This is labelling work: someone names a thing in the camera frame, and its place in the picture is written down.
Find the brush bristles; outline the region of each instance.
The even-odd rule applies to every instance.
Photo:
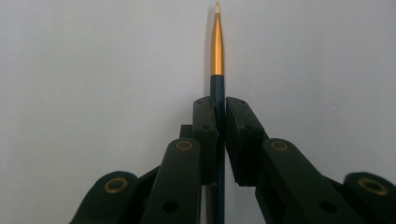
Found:
[[[220,4],[219,4],[219,2],[216,3],[215,10],[216,10],[216,13],[220,13]]]

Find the screw hole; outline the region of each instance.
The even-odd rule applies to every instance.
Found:
[[[372,189],[372,190],[381,190],[381,186],[379,186],[376,183],[369,182],[366,184],[366,186],[367,186],[367,188]]]
[[[123,185],[123,182],[121,180],[115,180],[115,181],[110,182],[108,184],[108,187],[110,189],[120,189],[122,187],[122,185]]]
[[[337,208],[334,206],[334,204],[326,202],[326,201],[320,201],[319,203],[320,208],[330,214],[335,214],[337,213]]]
[[[178,209],[178,204],[175,201],[168,201],[163,204],[163,211],[165,213],[174,213]]]

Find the white background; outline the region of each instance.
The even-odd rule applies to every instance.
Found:
[[[396,1],[222,1],[226,95],[324,174],[396,183]],[[209,93],[214,1],[0,2],[0,223],[67,223]],[[263,223],[226,167],[226,223]]]

